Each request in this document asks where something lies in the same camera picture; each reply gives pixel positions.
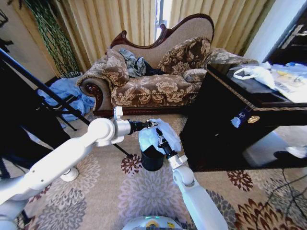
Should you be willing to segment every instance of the black cup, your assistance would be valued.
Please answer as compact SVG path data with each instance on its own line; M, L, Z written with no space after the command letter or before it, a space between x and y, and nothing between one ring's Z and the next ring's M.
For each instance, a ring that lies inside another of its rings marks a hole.
M157 171L163 165L164 155L157 151L153 145L142 152L142 166L148 171Z

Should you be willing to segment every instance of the patterned cushion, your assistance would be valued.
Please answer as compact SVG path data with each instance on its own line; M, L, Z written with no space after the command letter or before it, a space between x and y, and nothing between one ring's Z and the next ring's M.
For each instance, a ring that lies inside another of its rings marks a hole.
M106 55L106 71L108 72L108 77L116 86L125 85L129 80L129 75L124 57L113 49L108 49Z
M97 60L89 70L87 70L82 77L76 82L77 86L81 86L82 82L88 78L104 79L108 82L109 88L112 89L113 82L108 77L109 74L106 71L106 56Z
M241 57L221 48L212 48L210 55L206 59L205 66L207 64L256 64L258 61Z
M115 87L111 93L114 106L158 107L192 103L201 82L186 82L179 75L152 75L129 79L123 87Z
M182 74L188 69L201 68L210 46L210 40L205 36L186 40L164 54L158 68L168 74Z
M206 73L205 69L189 69L183 73L183 78L187 82L202 82Z

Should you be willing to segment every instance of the white robot body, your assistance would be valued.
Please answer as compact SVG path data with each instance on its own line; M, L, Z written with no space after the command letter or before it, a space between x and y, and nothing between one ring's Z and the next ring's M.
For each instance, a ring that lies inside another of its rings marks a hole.
M121 142L125 135L131 134L133 131L139 131L143 127L149 128L148 121L143 122L146 123L143 126L134 126L134 122L122 120L122 115L122 107L116 107L114 121L106 118L94 120L90 123L86 134L79 138L72 138L60 145L34 164L24 176L0 180L0 229L4 229L5 226L7 230L14 230L8 226L11 226L14 218L22 211L28 198L40 193L64 173L67 174L69 169L92 151L94 145L115 144ZM206 190L198 184L192 170L183 165L186 160L185 155L179 158L177 153L168 158L174 172L174 181L182 192L183 200L195 226L198 230L228 229L222 214ZM73 177L77 175L75 170L72 170L71 173L74 174ZM160 228L180 228L170 218L150 216L131 220L123 230L146 227L146 224L154 226L155 223Z

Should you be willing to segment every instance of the plastic bag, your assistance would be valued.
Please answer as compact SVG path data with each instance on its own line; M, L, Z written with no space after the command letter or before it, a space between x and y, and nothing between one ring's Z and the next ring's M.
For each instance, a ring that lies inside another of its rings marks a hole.
M158 147L158 135L156 129L162 131L163 136L168 141L169 146L172 150L176 152L181 151L181 143L180 138L176 134L176 132L172 129L172 127L164 122L163 120L159 119L150 119L151 121L157 122L159 125L154 126L152 128L143 129L139 132L139 143L142 151L145 151L148 147L153 145L155 149L162 154L165 154L162 148Z
M241 72L244 72L245 76L240 76L239 73ZM244 67L234 72L234 77L240 80L255 78L256 81L268 86L272 90L276 90L271 72L262 66Z
M75 101L70 103L70 106L73 107L74 109L79 110L81 112L81 115L84 116L94 106L95 98L83 94L81 90L75 86L75 83L79 78L80 77L59 79L50 86L50 89L62 99L65 99L70 95L77 97ZM37 93L38 95L43 96L45 98L45 101L49 105L54 106L58 104L57 101L55 101L44 91L38 90ZM63 117L67 121L73 121L78 119L76 116L72 114L63 114Z

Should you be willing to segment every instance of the carpet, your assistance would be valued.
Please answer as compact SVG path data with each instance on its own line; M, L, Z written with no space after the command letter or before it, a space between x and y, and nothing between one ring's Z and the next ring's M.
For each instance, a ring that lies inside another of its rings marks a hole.
M95 116L89 114L87 118L93 120ZM186 121L182 115L124 116L128 118L161 118L178 134ZM85 124L72 124L78 131L65 129L72 137L85 133ZM167 216L185 229L196 229L168 163L165 161L156 172L142 168L137 133L119 145L133 158L126 158L114 146L94 148L77 164L77 179L69 183L57 179L32 197L25 210L33 219L26 229L119 230L130 219L145 215ZM16 168L9 170L18 174ZM195 177L207 189L230 230L304 230L306 174L307 168L297 168L196 172Z

